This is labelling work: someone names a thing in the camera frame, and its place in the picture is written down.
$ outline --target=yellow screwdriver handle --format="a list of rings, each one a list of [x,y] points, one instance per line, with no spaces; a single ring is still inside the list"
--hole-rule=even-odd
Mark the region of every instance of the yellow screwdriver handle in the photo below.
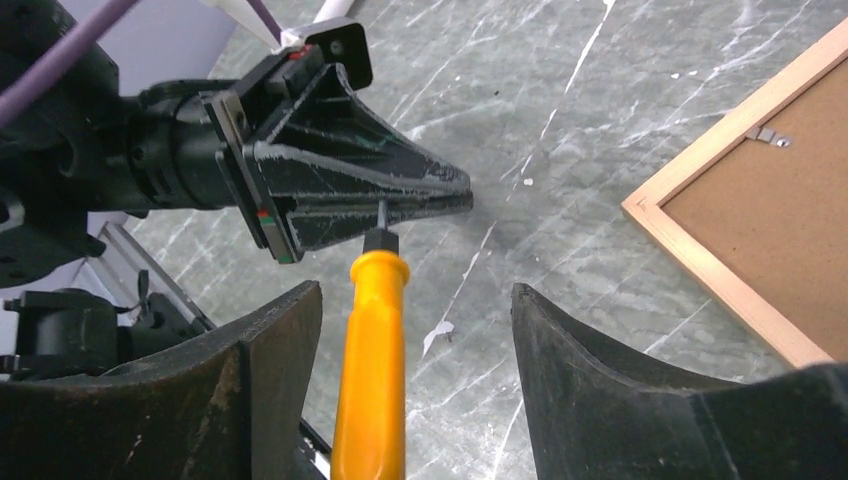
[[[403,289],[409,266],[373,250],[351,267],[353,312],[345,340],[333,480],[401,480],[406,473]]]

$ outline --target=metal clip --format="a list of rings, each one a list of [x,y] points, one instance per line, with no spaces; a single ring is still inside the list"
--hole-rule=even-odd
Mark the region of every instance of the metal clip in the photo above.
[[[786,135],[781,135],[771,128],[754,127],[747,135],[751,140],[768,143],[775,147],[786,148],[792,144],[792,139]]]

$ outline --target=marble floor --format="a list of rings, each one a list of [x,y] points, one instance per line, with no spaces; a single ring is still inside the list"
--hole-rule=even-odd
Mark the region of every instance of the marble floor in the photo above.
[[[307,23],[320,0],[271,0]],[[673,364],[753,381],[783,371],[621,213],[620,202],[848,15],[843,0],[367,0],[362,98],[463,168],[473,212],[400,226],[408,474],[535,478],[510,330],[514,282]],[[237,32],[214,76],[264,54]],[[325,319],[305,416],[332,438],[348,268],[359,241],[273,263],[235,210],[166,212],[133,234],[218,323],[303,279]],[[452,341],[423,341],[442,320]]]

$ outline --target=wooden frame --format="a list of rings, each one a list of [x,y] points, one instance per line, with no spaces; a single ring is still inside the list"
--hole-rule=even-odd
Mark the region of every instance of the wooden frame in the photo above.
[[[833,358],[701,245],[662,207],[848,57],[848,19],[698,138],[623,203],[625,212],[790,365]]]

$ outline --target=black plastic part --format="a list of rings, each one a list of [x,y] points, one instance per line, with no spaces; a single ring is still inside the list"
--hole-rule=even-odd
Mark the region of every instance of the black plastic part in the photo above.
[[[538,477],[836,479],[848,471],[848,366],[752,385],[668,365],[523,284],[512,321]]]
[[[324,456],[329,457],[331,454],[330,444],[324,440],[318,432],[312,428],[306,420],[300,420],[300,426],[298,427],[298,432],[300,436],[309,441],[311,444],[311,448],[318,453],[321,453]]]
[[[130,344],[125,355],[130,360],[161,352],[204,333],[187,323],[161,293],[152,293],[141,303],[146,306],[147,315],[140,314],[133,326],[127,328]]]
[[[365,234],[362,253],[368,253],[373,250],[388,250],[390,252],[400,253],[400,239],[396,233],[385,228],[375,228]]]
[[[0,382],[0,478],[319,478],[291,455],[320,330],[305,282],[104,376]]]
[[[288,474],[283,478],[326,480],[326,477],[315,466],[314,457],[301,449],[295,449]]]
[[[85,211],[57,193],[34,158],[0,160],[0,289],[103,253],[103,243],[86,234]]]
[[[5,372],[13,378],[99,375],[118,365],[118,318],[103,298],[78,289],[27,291],[4,308],[18,313],[15,353],[56,360],[53,368]]]
[[[39,15],[55,4],[31,3]],[[10,25],[0,28],[0,84],[72,21],[42,16],[27,26],[0,6]],[[28,28],[56,31],[47,42]],[[85,232],[92,211],[237,206],[257,246],[294,263],[372,229],[377,200],[388,201],[390,225],[470,210],[467,174],[356,97],[373,78],[362,26],[335,19],[299,34],[307,46],[268,56],[238,81],[166,82],[137,98],[117,96],[117,69],[93,49],[32,115],[0,132],[0,288],[102,253]]]
[[[300,252],[361,236],[389,203],[389,225],[467,212],[462,170],[404,138],[355,95],[344,68],[326,65],[294,105],[282,104],[245,149]]]
[[[0,91],[75,24],[56,0],[0,2]],[[92,126],[119,108],[118,67],[95,45],[32,108],[0,130],[0,160],[69,142],[76,155],[64,167],[80,170],[77,162],[88,160],[84,155],[97,145],[85,143],[96,138]]]
[[[320,47],[327,63],[343,65],[351,88],[361,90],[371,85],[374,72],[362,25],[350,18],[338,17],[296,28],[294,33],[306,44]]]

